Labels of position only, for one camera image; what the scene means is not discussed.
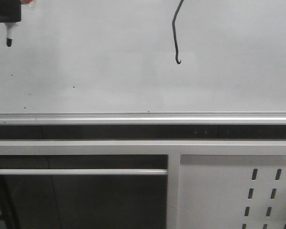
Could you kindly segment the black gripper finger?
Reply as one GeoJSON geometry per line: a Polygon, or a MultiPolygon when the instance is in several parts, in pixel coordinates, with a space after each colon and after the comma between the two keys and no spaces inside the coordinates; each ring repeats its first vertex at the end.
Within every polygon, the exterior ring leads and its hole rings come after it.
{"type": "Polygon", "coordinates": [[[21,21],[20,0],[0,0],[0,23],[15,23],[21,21]]]}

